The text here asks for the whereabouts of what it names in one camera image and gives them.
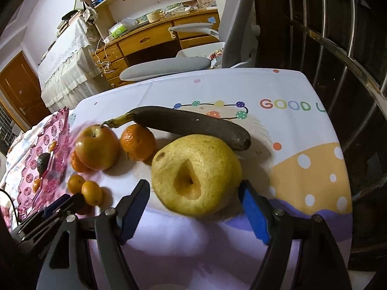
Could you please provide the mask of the wooden desk with drawers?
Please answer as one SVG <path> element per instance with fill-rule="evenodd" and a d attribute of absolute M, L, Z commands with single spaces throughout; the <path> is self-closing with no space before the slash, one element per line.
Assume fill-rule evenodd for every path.
<path fill-rule="evenodd" d="M 147 63 L 154 60 L 165 59 L 170 63 L 182 49 L 218 42 L 204 32 L 174 31 L 184 24 L 208 24 L 217 30 L 220 17 L 216 10 L 194 11 L 146 24 L 107 45 L 97 46 L 93 59 L 112 88 L 146 80 L 147 77 L 130 76 L 127 69 L 138 64 L 148 67 Z"/>

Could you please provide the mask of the cartoon printed tablecloth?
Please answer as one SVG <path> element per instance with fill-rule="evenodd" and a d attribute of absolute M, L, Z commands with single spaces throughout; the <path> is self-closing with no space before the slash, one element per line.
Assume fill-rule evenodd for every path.
<path fill-rule="evenodd" d="M 80 102 L 69 127 L 76 138 L 138 106 L 163 106 L 244 127 L 248 150 L 232 168 L 207 159 L 186 138 L 156 130 L 157 151 L 179 171 L 165 179 L 176 202 L 219 200 L 210 217 L 173 213 L 151 195 L 123 253 L 140 289 L 248 289 L 266 246 L 241 210 L 236 186 L 247 179 L 274 207 L 296 217 L 321 215 L 344 260 L 352 242 L 352 203 L 344 155 L 328 114 L 304 74 L 283 69 L 221 69 L 161 77 Z"/>

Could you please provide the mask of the pink plastic fruit bowl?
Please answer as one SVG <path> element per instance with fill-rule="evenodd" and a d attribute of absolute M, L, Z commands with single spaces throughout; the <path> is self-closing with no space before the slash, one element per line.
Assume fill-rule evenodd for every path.
<path fill-rule="evenodd" d="M 69 109 L 60 109 L 38 129 L 22 169 L 18 216 L 26 219 L 48 206 L 61 183 L 69 153 Z"/>

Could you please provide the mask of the brown small fruit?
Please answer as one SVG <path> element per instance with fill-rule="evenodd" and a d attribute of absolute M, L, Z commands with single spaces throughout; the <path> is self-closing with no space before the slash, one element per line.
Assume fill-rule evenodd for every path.
<path fill-rule="evenodd" d="M 94 212 L 95 208 L 93 206 L 84 203 L 83 207 L 77 211 L 78 215 L 90 215 Z"/>

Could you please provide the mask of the yellow pear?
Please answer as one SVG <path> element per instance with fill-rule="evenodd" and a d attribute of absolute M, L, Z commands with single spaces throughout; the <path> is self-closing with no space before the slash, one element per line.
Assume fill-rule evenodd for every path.
<path fill-rule="evenodd" d="M 151 185 L 169 211 L 208 217 L 223 210 L 242 179 L 238 156 L 221 139 L 193 134 L 164 146 L 151 163 Z"/>

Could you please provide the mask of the small yellow orange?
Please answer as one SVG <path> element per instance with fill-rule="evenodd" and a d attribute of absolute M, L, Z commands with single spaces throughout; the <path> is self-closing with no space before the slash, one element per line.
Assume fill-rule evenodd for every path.
<path fill-rule="evenodd" d="M 85 180 L 81 175 L 74 174 L 72 175 L 67 182 L 67 189 L 70 193 L 77 194 L 81 193 L 81 188 Z"/>
<path fill-rule="evenodd" d="M 81 194 L 90 206 L 98 206 L 103 199 L 101 187 L 94 181 L 86 181 L 81 187 Z"/>

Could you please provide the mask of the metal window grille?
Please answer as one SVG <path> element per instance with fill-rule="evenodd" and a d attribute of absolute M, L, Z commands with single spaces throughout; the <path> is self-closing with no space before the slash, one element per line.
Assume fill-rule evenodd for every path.
<path fill-rule="evenodd" d="M 255 0 L 257 64 L 300 71 L 333 123 L 350 184 L 386 185 L 386 0 Z"/>

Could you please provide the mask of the green tissue pack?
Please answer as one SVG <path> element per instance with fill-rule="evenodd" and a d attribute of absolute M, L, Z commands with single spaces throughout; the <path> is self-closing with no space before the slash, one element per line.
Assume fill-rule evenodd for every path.
<path fill-rule="evenodd" d="M 115 24 L 114 26 L 112 26 L 110 29 L 108 29 L 109 31 L 109 34 L 113 37 L 113 38 L 117 38 L 119 37 L 122 33 L 125 33 L 127 31 L 127 28 L 124 24 L 122 24 L 121 22 Z"/>

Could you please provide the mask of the brown wooden door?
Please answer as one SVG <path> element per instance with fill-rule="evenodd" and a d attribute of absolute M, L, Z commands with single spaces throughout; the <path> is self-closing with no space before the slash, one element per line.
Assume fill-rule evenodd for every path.
<path fill-rule="evenodd" d="M 24 132 L 38 124 L 51 112 L 41 99 L 39 79 L 20 51 L 1 71 L 2 103 L 13 108 L 13 120 Z"/>

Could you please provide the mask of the orange mandarin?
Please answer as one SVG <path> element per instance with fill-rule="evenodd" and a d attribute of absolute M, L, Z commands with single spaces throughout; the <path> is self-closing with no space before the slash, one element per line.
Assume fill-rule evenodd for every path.
<path fill-rule="evenodd" d="M 156 151 L 154 134 L 139 124 L 126 127 L 121 134 L 120 142 L 128 159 L 132 161 L 145 161 Z"/>
<path fill-rule="evenodd" d="M 42 181 L 42 179 L 41 179 L 40 177 L 37 178 L 37 179 L 34 181 L 33 187 L 32 187 L 33 193 L 38 192 L 38 190 L 39 190 L 39 188 L 40 188 L 40 186 L 41 186 L 41 181 Z"/>
<path fill-rule="evenodd" d="M 49 145 L 49 152 L 53 152 L 53 150 L 55 150 L 55 148 L 56 148 L 56 145 L 57 145 L 57 141 L 54 140 L 54 141 Z"/>
<path fill-rule="evenodd" d="M 90 172 L 90 168 L 88 168 L 86 165 L 80 161 L 80 159 L 77 157 L 75 151 L 72 152 L 70 156 L 70 163 L 72 165 L 72 168 L 78 172 L 78 173 L 87 173 Z"/>

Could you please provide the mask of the lace covered cabinet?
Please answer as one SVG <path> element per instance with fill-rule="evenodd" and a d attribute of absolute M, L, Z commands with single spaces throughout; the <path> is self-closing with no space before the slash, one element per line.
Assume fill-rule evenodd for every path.
<path fill-rule="evenodd" d="M 108 90 L 93 55 L 98 33 L 80 16 L 58 37 L 38 67 L 41 99 L 50 112 L 73 109 L 85 98 Z"/>

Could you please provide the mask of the dark overripe banana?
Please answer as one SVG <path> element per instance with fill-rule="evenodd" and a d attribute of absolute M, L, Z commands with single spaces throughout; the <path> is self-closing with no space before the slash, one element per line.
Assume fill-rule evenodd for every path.
<path fill-rule="evenodd" d="M 249 132 L 238 124 L 200 113 L 160 106 L 131 109 L 124 115 L 103 122 L 101 126 L 118 128 L 129 122 L 180 136 L 192 134 L 213 136 L 221 139 L 235 151 L 246 151 L 251 146 Z"/>

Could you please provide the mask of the dark green avocado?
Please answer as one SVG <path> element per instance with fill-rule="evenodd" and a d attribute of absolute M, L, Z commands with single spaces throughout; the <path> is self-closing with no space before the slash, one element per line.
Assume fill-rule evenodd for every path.
<path fill-rule="evenodd" d="M 37 171 L 40 176 L 42 176 L 49 165 L 51 154 L 49 152 L 43 152 L 37 158 Z"/>

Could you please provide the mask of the white tray on chair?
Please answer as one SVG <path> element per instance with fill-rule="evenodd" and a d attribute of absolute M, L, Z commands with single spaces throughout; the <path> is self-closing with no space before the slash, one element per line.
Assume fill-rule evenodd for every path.
<path fill-rule="evenodd" d="M 211 60 L 211 69 L 221 68 L 224 42 L 216 42 L 182 49 L 177 57 L 204 57 Z"/>

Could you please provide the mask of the red yellow apple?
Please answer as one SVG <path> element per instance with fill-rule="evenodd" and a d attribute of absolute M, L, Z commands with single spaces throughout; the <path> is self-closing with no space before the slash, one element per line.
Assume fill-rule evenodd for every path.
<path fill-rule="evenodd" d="M 96 171 L 110 169 L 116 162 L 121 145 L 115 132 L 95 124 L 86 127 L 77 137 L 75 154 L 87 168 Z"/>

